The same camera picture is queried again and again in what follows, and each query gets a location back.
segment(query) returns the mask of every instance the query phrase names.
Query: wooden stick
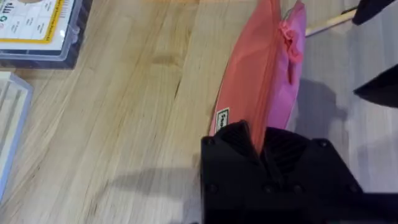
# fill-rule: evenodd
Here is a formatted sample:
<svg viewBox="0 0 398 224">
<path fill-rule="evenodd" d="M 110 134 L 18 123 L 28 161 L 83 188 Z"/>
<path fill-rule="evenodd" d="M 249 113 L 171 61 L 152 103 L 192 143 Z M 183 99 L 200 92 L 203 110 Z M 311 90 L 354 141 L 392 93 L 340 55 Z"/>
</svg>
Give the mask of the wooden stick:
<svg viewBox="0 0 398 224">
<path fill-rule="evenodd" d="M 352 19 L 355 16 L 356 13 L 356 9 L 352 10 L 350 12 L 344 13 L 342 15 L 339 15 L 337 17 L 334 17 L 332 19 L 329 19 L 328 21 L 322 23 L 322 24 L 318 24 L 316 26 L 311 26 L 308 27 L 307 30 L 305 31 L 305 36 L 306 37 L 310 37 L 314 34 L 317 34 L 319 32 L 322 32 L 324 30 L 330 29 L 334 26 L 337 26 L 343 22 L 346 22 L 350 19 Z"/>
</svg>

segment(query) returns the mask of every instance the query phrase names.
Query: clear plastic box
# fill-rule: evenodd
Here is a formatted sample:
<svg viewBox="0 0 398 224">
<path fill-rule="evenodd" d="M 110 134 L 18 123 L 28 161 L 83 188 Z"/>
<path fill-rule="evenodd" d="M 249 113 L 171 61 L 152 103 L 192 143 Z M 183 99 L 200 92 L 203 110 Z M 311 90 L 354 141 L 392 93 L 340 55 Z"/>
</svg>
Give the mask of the clear plastic box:
<svg viewBox="0 0 398 224">
<path fill-rule="evenodd" d="M 57 38 L 58 42 L 55 47 L 54 44 L 18 44 L 17 47 L 14 44 L 8 49 L 10 45 L 1 43 L 0 66 L 73 69 L 83 43 L 91 3 L 92 0 L 65 0 L 62 9 L 66 8 L 66 4 L 73 4 L 72 11 L 69 20 L 64 18 L 68 20 L 66 29 L 55 28 L 53 40 Z"/>
</svg>

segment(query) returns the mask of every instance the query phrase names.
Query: pink fabric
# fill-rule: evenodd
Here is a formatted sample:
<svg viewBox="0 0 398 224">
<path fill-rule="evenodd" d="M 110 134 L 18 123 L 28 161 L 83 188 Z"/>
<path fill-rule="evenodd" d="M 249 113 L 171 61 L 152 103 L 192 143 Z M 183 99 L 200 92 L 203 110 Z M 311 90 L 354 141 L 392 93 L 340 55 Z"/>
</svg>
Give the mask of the pink fabric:
<svg viewBox="0 0 398 224">
<path fill-rule="evenodd" d="M 259 1 L 229 59 L 210 135 L 244 119 L 260 153 L 267 125 L 285 128 L 299 87 L 304 39 L 300 1 L 282 22 L 279 0 Z"/>
<path fill-rule="evenodd" d="M 268 117 L 268 126 L 285 129 L 299 91 L 302 61 L 305 48 L 305 6 L 300 1 L 291 10 L 286 21 L 280 23 L 285 39 L 282 45 L 274 83 L 274 99 Z"/>
</svg>

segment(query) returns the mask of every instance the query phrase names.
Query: screw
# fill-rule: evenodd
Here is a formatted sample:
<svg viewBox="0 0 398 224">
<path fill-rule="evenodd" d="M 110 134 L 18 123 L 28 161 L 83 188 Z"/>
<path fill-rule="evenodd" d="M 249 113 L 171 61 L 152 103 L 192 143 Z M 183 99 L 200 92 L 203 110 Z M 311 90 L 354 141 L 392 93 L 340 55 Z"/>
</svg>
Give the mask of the screw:
<svg viewBox="0 0 398 224">
<path fill-rule="evenodd" d="M 271 193 L 274 192 L 274 188 L 271 187 L 270 185 L 264 185 L 264 186 L 262 187 L 262 190 L 263 190 L 265 193 L 267 193 L 267 194 L 271 194 Z"/>
<path fill-rule="evenodd" d="M 208 138 L 206 139 L 206 145 L 211 146 L 211 145 L 214 145 L 214 144 L 216 144 L 216 142 L 214 141 L 213 138 L 208 137 Z"/>
<path fill-rule="evenodd" d="M 218 187 L 215 184 L 209 184 L 208 191 L 209 193 L 215 194 L 218 191 Z"/>
<path fill-rule="evenodd" d="M 303 193 L 303 188 L 299 184 L 296 184 L 293 186 L 293 191 L 297 194 L 301 194 Z"/>
<path fill-rule="evenodd" d="M 352 193 L 358 193 L 358 188 L 355 185 L 350 185 L 348 188 Z"/>
<path fill-rule="evenodd" d="M 321 147 L 327 147 L 328 143 L 326 141 L 320 141 L 319 145 L 321 145 Z"/>
</svg>

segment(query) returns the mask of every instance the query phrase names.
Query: black plastic part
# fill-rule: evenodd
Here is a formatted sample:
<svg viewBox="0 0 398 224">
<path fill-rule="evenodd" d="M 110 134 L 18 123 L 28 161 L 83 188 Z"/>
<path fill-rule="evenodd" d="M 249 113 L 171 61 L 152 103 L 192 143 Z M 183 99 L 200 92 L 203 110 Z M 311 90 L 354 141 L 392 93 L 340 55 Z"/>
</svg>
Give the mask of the black plastic part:
<svg viewBox="0 0 398 224">
<path fill-rule="evenodd" d="M 364 100 L 398 108 L 398 64 L 354 91 Z"/>
<path fill-rule="evenodd" d="M 398 195 L 364 194 L 326 139 L 268 128 L 258 157 L 247 130 L 241 121 L 202 139 L 203 224 L 397 220 Z"/>
<path fill-rule="evenodd" d="M 394 1 L 395 0 L 361 0 L 353 18 L 353 23 L 356 25 L 364 24 Z"/>
</svg>

